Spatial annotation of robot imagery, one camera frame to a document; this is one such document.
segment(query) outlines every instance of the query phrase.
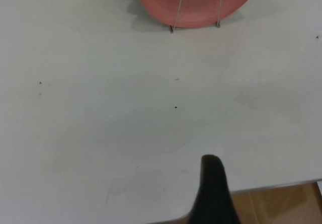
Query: white tabletop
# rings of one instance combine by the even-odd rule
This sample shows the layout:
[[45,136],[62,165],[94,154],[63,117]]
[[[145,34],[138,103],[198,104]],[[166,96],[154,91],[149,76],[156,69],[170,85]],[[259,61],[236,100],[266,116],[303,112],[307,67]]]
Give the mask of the white tabletop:
[[171,35],[138,0],[0,0],[1,223],[178,218],[203,154],[231,191],[321,178],[321,5]]

